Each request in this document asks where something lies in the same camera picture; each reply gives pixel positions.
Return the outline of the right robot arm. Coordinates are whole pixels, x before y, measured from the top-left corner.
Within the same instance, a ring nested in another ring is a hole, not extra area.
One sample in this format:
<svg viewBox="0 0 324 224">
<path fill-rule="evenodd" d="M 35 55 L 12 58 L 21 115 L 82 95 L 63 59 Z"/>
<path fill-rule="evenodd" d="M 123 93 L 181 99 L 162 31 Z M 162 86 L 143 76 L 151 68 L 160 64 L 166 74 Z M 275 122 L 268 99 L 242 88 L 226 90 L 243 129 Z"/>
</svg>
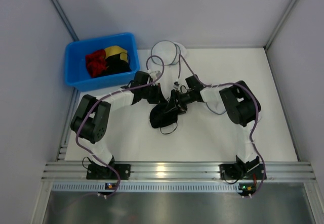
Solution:
<svg viewBox="0 0 324 224">
<path fill-rule="evenodd" d="M 236 126 L 238 143 L 236 163 L 242 171 L 249 172 L 260 164 L 260 157 L 252 139 L 261 105 L 247 84 L 240 80 L 235 83 L 204 85 L 196 75 L 186 78 L 189 90 L 182 93 L 172 90 L 165 113 L 171 118 L 187 111 L 193 102 L 221 102 L 227 116 Z"/>
</svg>

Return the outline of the black bra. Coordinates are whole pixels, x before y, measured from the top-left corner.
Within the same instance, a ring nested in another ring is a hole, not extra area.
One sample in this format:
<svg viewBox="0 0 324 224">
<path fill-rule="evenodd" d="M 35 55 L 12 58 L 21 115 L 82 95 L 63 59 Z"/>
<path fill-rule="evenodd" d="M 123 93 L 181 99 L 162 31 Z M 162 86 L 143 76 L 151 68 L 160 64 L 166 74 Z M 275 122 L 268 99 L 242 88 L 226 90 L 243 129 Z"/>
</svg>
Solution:
<svg viewBox="0 0 324 224">
<path fill-rule="evenodd" d="M 178 128 L 179 108 L 174 97 L 165 103 L 157 104 L 150 112 L 149 122 L 152 128 L 159 129 L 162 135 L 170 135 Z"/>
</svg>

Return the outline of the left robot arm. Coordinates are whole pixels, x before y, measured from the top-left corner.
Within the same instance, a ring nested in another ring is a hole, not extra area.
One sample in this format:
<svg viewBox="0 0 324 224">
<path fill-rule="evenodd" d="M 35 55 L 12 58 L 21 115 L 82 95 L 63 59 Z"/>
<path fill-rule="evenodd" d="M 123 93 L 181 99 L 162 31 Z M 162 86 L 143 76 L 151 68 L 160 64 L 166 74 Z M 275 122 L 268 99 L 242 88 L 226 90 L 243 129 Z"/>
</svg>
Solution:
<svg viewBox="0 0 324 224">
<path fill-rule="evenodd" d="M 70 128 L 76 134 L 76 144 L 89 153 L 92 162 L 109 167 L 113 161 L 108 146 L 100 142 L 106 133 L 110 113 L 141 100 L 151 104 L 164 100 L 157 82 L 162 74 L 160 71 L 138 71 L 129 86 L 123 86 L 99 99 L 89 94 L 82 97 Z"/>
</svg>

